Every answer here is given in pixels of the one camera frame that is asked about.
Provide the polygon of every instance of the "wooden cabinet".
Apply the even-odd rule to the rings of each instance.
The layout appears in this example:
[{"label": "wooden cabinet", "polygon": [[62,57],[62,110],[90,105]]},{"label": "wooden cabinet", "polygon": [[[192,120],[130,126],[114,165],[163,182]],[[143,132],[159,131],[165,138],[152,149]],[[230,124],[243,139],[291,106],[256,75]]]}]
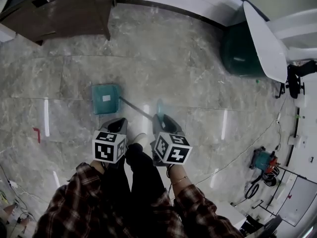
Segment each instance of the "wooden cabinet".
[{"label": "wooden cabinet", "polygon": [[105,34],[113,0],[23,0],[0,14],[0,22],[30,39]]}]

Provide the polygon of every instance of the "marker cube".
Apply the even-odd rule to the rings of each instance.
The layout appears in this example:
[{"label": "marker cube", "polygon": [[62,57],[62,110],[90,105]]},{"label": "marker cube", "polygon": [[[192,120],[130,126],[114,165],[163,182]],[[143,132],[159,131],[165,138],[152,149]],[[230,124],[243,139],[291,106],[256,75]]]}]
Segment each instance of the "marker cube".
[{"label": "marker cube", "polygon": [[164,163],[179,165],[185,164],[192,149],[185,136],[166,132],[159,133],[154,147]]},{"label": "marker cube", "polygon": [[94,160],[116,163],[126,150],[126,135],[96,130],[93,137]]}]

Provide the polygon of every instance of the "plaid shirt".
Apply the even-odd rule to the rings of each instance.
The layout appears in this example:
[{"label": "plaid shirt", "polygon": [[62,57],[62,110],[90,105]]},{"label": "plaid shirt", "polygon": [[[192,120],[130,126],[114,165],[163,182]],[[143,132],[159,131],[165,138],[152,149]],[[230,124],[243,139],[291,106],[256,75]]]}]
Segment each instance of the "plaid shirt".
[{"label": "plaid shirt", "polygon": [[[104,197],[97,171],[86,163],[76,171],[68,185],[57,189],[33,237],[136,237],[111,203],[101,200]],[[173,207],[165,191],[151,205],[165,237],[243,237],[228,219],[215,213],[216,206],[194,185],[183,189],[174,203]]]}]

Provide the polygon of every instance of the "black pants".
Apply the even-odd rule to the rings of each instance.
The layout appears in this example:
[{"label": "black pants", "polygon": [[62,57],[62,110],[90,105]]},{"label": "black pants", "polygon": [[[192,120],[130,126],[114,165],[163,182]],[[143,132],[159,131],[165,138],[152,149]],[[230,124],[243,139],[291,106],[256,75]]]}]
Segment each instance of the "black pants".
[{"label": "black pants", "polygon": [[[133,172],[131,191],[124,171],[125,158]],[[125,157],[120,159],[119,167],[105,171],[102,183],[107,196],[137,235],[155,237],[156,221],[150,205],[164,193],[165,188],[157,168],[153,166],[152,159],[143,153],[142,146],[137,143],[130,145]]]}]

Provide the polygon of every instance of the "dark green trash can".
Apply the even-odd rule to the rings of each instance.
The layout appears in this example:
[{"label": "dark green trash can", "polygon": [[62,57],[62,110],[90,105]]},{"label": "dark green trash can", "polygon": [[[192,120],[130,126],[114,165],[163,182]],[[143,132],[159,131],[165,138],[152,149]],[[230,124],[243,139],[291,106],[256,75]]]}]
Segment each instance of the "dark green trash can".
[{"label": "dark green trash can", "polygon": [[226,70],[241,77],[265,77],[248,23],[228,27],[220,46],[220,56]]}]

